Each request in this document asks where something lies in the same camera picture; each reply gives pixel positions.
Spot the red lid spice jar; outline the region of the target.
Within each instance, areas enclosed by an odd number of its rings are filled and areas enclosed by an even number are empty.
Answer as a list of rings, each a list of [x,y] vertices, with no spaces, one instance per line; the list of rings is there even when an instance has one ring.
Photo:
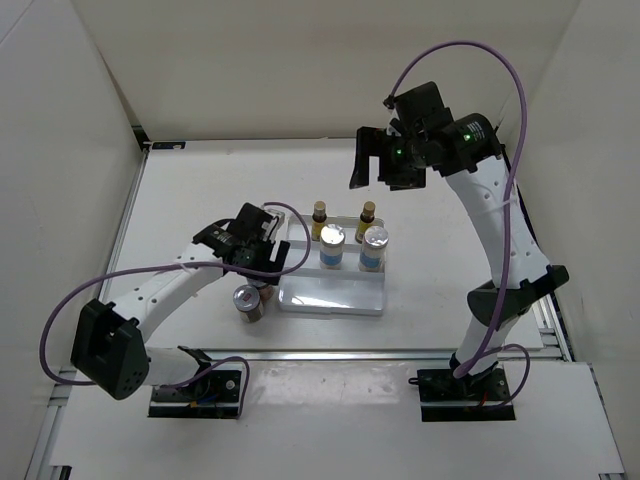
[[[273,297],[273,295],[275,293],[274,286],[270,285],[270,284],[264,284],[264,285],[261,285],[261,286],[257,286],[256,289],[257,289],[257,291],[259,293],[259,296],[260,296],[260,299],[261,299],[261,301],[263,303],[268,302]]]
[[[233,304],[246,323],[255,323],[263,317],[264,306],[259,291],[253,285],[239,286],[233,293]]]

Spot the red lid spice jar front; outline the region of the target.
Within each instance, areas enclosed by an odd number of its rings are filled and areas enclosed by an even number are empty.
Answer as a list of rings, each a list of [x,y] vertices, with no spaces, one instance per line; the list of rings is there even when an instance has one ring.
[[[253,285],[239,286],[233,293],[233,304],[246,323],[255,323],[263,317],[264,306],[259,291]]]

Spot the blue label jar front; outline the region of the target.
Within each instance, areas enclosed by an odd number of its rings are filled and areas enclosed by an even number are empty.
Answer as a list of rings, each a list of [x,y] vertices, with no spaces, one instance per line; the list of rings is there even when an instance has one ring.
[[[320,265],[324,269],[341,266],[345,245],[344,229],[336,224],[325,225],[320,232]]]

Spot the blue label jar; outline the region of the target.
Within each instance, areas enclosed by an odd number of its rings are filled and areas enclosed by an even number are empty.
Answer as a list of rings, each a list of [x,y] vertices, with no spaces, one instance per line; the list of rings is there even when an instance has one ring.
[[[320,265],[324,269],[341,266],[345,245],[344,229],[336,224],[325,225],[320,232]]]
[[[383,270],[389,233],[382,226],[369,227],[364,235],[359,254],[358,267],[364,272]]]

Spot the yellow bottle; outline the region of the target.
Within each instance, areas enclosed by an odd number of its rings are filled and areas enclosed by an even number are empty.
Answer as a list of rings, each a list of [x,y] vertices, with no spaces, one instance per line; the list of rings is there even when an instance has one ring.
[[[324,201],[316,201],[313,206],[313,213],[311,216],[311,238],[313,241],[319,241],[321,231],[326,225],[327,212],[326,203]]]
[[[375,220],[375,209],[376,205],[373,201],[366,201],[363,205],[361,214],[359,216],[358,226],[355,232],[355,241],[359,244],[363,242],[366,230],[372,225]]]

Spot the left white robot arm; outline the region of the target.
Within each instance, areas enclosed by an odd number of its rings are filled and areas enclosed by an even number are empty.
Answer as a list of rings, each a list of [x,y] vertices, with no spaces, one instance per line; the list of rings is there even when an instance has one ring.
[[[195,234],[173,263],[131,292],[106,303],[90,301],[80,313],[72,364],[116,400],[143,385],[176,388],[188,400],[205,396],[213,367],[206,354],[146,343],[179,307],[229,272],[277,284],[290,248],[276,239],[283,223],[274,205],[246,203],[235,218]]]

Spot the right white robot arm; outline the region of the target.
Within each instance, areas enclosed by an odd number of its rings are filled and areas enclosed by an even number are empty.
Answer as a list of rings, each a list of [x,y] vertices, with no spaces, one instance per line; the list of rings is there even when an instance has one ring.
[[[551,264],[533,238],[515,189],[515,166],[505,163],[483,115],[429,122],[415,134],[398,119],[386,129],[359,128],[350,188],[368,185],[371,158],[379,161],[379,182],[392,191],[423,189],[428,170],[437,172],[457,195],[481,242],[491,278],[467,296],[472,319],[449,375],[452,393],[470,400],[484,389],[484,374],[494,368],[513,323],[567,283],[568,271]]]

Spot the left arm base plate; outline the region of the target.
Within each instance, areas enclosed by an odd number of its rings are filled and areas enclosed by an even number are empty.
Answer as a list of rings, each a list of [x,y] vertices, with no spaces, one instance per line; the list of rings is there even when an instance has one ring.
[[[231,420],[240,416],[246,368],[241,362],[225,362],[194,385],[154,387],[148,413],[155,419]]]

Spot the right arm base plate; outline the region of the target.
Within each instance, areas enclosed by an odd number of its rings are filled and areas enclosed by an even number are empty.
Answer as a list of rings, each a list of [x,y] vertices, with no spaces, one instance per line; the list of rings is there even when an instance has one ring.
[[[515,421],[505,372],[495,368],[479,381],[466,385],[449,369],[421,369],[409,384],[419,393],[423,422]]]

